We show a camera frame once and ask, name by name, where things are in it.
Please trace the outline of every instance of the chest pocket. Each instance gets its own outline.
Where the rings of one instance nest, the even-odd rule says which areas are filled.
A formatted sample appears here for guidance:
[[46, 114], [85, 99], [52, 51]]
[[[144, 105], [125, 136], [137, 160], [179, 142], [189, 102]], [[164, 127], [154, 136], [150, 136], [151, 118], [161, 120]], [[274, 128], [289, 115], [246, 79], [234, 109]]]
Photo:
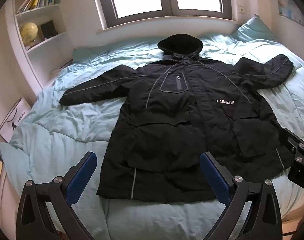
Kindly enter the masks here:
[[168, 72], [159, 90], [176, 94], [187, 91], [188, 87], [183, 73]]

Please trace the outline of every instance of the light blue duvet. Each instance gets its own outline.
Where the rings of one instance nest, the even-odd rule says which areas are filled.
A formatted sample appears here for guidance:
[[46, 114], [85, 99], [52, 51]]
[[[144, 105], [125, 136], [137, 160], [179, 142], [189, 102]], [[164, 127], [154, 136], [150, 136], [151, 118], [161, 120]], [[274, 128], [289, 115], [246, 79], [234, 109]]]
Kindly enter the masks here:
[[[144, 66], [162, 57], [157, 48], [161, 38], [145, 38], [114, 45], [77, 49], [74, 62], [64, 69], [54, 85], [38, 95], [32, 111], [15, 130], [9, 144], [0, 143], [0, 157], [20, 194], [25, 181], [51, 181], [64, 175], [87, 151], [97, 155], [98, 167], [73, 209], [95, 239], [152, 240], [203, 239], [225, 208], [217, 200], [201, 203], [157, 204], [133, 200], [104, 200], [95, 193], [100, 166], [124, 98], [78, 106], [61, 107], [65, 90], [103, 72], [125, 64]], [[241, 57], [266, 62], [285, 54], [294, 63], [289, 79], [277, 88], [260, 91], [279, 123], [304, 140], [304, 61], [281, 44], [263, 39], [246, 43], [219, 34], [201, 37], [202, 57], [235, 64]], [[286, 172], [273, 179], [282, 216], [304, 203], [304, 190], [288, 181]], [[232, 235], [237, 236], [249, 205]], [[54, 211], [55, 226], [62, 230]]]

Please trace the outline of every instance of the globe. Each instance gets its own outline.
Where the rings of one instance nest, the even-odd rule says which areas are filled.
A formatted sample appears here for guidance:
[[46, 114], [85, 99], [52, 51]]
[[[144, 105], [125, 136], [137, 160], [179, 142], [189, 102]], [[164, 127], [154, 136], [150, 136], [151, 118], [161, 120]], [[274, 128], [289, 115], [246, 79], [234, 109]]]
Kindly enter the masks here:
[[38, 34], [38, 27], [35, 23], [26, 23], [20, 27], [20, 34], [25, 46], [32, 43]]

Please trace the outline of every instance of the blue gripper pad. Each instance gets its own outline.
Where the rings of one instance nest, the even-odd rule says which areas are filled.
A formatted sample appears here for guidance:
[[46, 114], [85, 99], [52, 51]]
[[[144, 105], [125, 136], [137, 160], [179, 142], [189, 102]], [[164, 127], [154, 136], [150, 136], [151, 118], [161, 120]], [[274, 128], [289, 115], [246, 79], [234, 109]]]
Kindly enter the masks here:
[[93, 172], [97, 166], [95, 153], [89, 155], [83, 165], [76, 172], [71, 182], [67, 185], [66, 202], [71, 206], [79, 201], [82, 192], [88, 184]]
[[223, 176], [205, 153], [199, 158], [199, 163], [218, 201], [228, 206], [231, 202], [230, 190]]

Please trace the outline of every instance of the reflective piping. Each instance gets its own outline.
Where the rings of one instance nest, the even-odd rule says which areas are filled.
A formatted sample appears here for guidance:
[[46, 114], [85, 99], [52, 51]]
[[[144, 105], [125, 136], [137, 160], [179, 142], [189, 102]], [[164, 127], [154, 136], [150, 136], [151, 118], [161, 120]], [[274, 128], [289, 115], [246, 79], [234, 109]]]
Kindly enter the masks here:
[[133, 177], [133, 184], [132, 184], [132, 190], [131, 190], [131, 199], [133, 199], [133, 190], [134, 190], [135, 178], [136, 178], [136, 168], [134, 168], [134, 177]]
[[105, 212], [105, 219], [108, 218], [108, 215], [109, 215], [109, 211], [110, 211], [110, 200], [111, 199], [108, 199], [108, 210]]
[[[145, 77], [145, 76], [147, 76], [147, 75], [140, 75], [140, 76], [133, 76], [133, 77]], [[118, 79], [115, 79], [115, 80], [112, 80], [112, 81], [109, 81], [109, 82], [105, 82], [105, 83], [97, 85], [97, 86], [92, 86], [92, 87], [88, 87], [88, 88], [83, 88], [83, 89], [71, 91], [69, 93], [66, 93], [65, 96], [68, 95], [68, 94], [74, 93], [74, 92], [79, 92], [79, 91], [87, 90], [87, 89], [90, 89], [90, 88], [96, 88], [96, 87], [99, 87], [99, 86], [102, 86], [102, 85], [105, 85], [105, 84], [108, 84], [108, 83], [111, 83], [111, 82], [118, 81], [118, 80], [123, 79], [123, 78], [118, 78]]]
[[[177, 64], [178, 64], [178, 63], [176, 63], [175, 65], [171, 66], [167, 71], [169, 71], [171, 68], [175, 67]], [[152, 86], [152, 88], [151, 88], [151, 90], [150, 90], [149, 96], [148, 96], [147, 103], [146, 103], [146, 105], [145, 105], [145, 110], [148, 108], [148, 102], [149, 102], [149, 100], [150, 100], [150, 96], [151, 96], [151, 93], [152, 93], [152, 90], [153, 90], [155, 84], [159, 81], [159, 79], [160, 79], [167, 71], [165, 71], [165, 72], [164, 72], [164, 73], [155, 81], [155, 83], [153, 84], [153, 86]]]
[[252, 74], [238, 74], [238, 73], [234, 73], [234, 74], [238, 74], [238, 75], [242, 75], [242, 76], [255, 76], [255, 77], [268, 77], [268, 76], [270, 76], [271, 74], [274, 74], [275, 72], [277, 72], [277, 71], [279, 71], [279, 69], [282, 67], [282, 66], [284, 66], [285, 65], [285, 63], [287, 62], [287, 61], [289, 61], [289, 59], [287, 59], [277, 70], [275, 70], [275, 71], [273, 71], [272, 73], [270, 73], [270, 74], [268, 74], [268, 75], [252, 75]]
[[[225, 76], [223, 73], [219, 72], [218, 70], [214, 69], [214, 68], [211, 68], [210, 66], [208, 65], [205, 65], [203, 64], [202, 62], [198, 61], [199, 63], [201, 63], [202, 65], [204, 65], [205, 67], [209, 67], [210, 69], [213, 69], [214, 71], [220, 73], [221, 75]], [[225, 76], [225, 78], [227, 78], [242, 94], [243, 96], [247, 99], [247, 101], [251, 104], [250, 100], [247, 98], [247, 96], [237, 87], [237, 85], [234, 84], [233, 81], [231, 81], [227, 76]]]
[[281, 159], [281, 157], [280, 157], [280, 155], [279, 155], [279, 152], [278, 152], [277, 148], [276, 148], [276, 152], [277, 152], [277, 155], [278, 155], [278, 157], [279, 157], [279, 160], [281, 161], [281, 164], [282, 164], [282, 166], [283, 166], [283, 170], [285, 171], [284, 164], [283, 164], [283, 162], [282, 162], [282, 159]]
[[[168, 76], [169, 74], [181, 74], [181, 75], [183, 76], [183, 78], [184, 78], [184, 82], [185, 82], [185, 85], [186, 85], [186, 89], [185, 89], [185, 90], [181, 90], [181, 91], [179, 91], [179, 92], [162, 90], [162, 86], [163, 86], [163, 84], [164, 84], [164, 82], [165, 82], [165, 80], [167, 79], [167, 76]], [[186, 83], [186, 80], [185, 80], [185, 76], [184, 76], [183, 73], [180, 73], [180, 72], [168, 72], [168, 73], [166, 74], [166, 77], [165, 77], [165, 79], [163, 80], [162, 85], [160, 86], [159, 90], [162, 91], [162, 92], [168, 92], [168, 93], [179, 94], [179, 93], [188, 91], [188, 90], [189, 90], [189, 87], [187, 86], [187, 83]]]

